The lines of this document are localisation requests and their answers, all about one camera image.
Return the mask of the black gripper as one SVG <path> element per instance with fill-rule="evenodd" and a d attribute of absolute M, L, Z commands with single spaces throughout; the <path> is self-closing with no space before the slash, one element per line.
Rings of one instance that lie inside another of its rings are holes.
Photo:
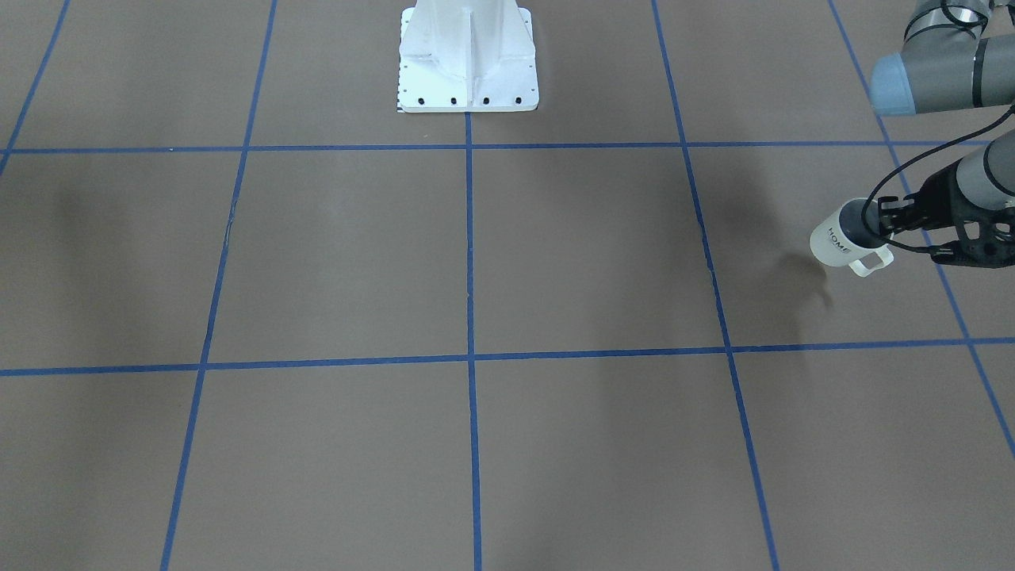
<path fill-rule="evenodd" d="M 974 203 L 967 199 L 959 183 L 960 162 L 932 174 L 916 193 L 881 196 L 875 200 L 877 235 L 892 237 L 900 232 L 953 228 L 958 236 L 969 236 L 968 220 Z"/>

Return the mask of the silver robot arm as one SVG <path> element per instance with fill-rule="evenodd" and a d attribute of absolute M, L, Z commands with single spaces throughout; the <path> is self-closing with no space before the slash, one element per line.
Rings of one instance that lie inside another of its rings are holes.
<path fill-rule="evenodd" d="M 910 117 L 960 109 L 1000 108 L 999 128 L 1013 119 L 1013 35 L 987 29 L 1011 1 L 920 1 L 902 47 L 874 66 L 868 95 L 881 117 Z M 881 199 L 886 232 L 954 228 L 962 241 L 968 225 L 978 239 L 1013 241 L 1013 134 L 929 177 L 903 199 Z"/>

